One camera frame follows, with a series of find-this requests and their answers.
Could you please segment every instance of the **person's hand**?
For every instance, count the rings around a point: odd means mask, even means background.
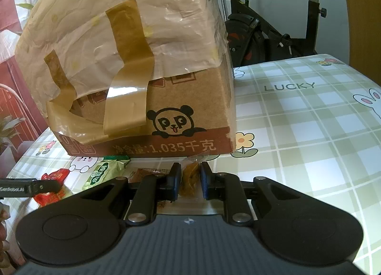
[[[11,275],[19,265],[25,263],[25,260],[22,254],[19,253],[20,250],[15,250],[15,248],[12,250],[9,242],[6,240],[7,230],[5,220],[10,218],[10,211],[8,205],[0,203],[0,206],[2,207],[0,211],[0,269],[4,275]]]
[[[10,249],[10,244],[6,241],[6,225],[4,221],[10,217],[9,206],[2,205],[2,210],[0,212],[0,269],[5,269],[11,265],[8,255],[5,253],[5,251]]]

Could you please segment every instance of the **wooden panel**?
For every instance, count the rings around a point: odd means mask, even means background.
[[[349,63],[381,84],[381,0],[347,0]]]

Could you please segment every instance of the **panda logo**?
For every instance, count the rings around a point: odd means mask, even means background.
[[[192,119],[193,109],[188,105],[179,108],[167,107],[157,112],[150,110],[147,118],[152,120],[156,131],[152,135],[160,135],[162,138],[170,136],[192,137],[195,132],[204,132],[204,128],[194,126]]]

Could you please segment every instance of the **plaid tablecloth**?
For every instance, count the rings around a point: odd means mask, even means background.
[[[251,181],[266,176],[350,212],[363,226],[364,241],[355,264],[368,274],[381,270],[381,89],[367,77],[329,55],[268,62],[235,69],[237,150],[210,156],[214,172]],[[73,161],[48,129],[24,154],[9,177],[38,178]],[[70,172],[65,185],[81,191],[94,170]],[[132,159],[137,168],[170,169],[182,158]],[[33,199],[7,199],[14,228],[37,208]],[[161,211],[212,214],[222,203],[180,199]]]

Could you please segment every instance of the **exercise bike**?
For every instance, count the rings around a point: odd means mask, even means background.
[[[305,38],[281,34],[263,17],[249,7],[249,0],[230,0],[231,14],[225,25],[233,67],[316,54],[315,44],[319,17],[327,10],[319,0],[308,1]]]

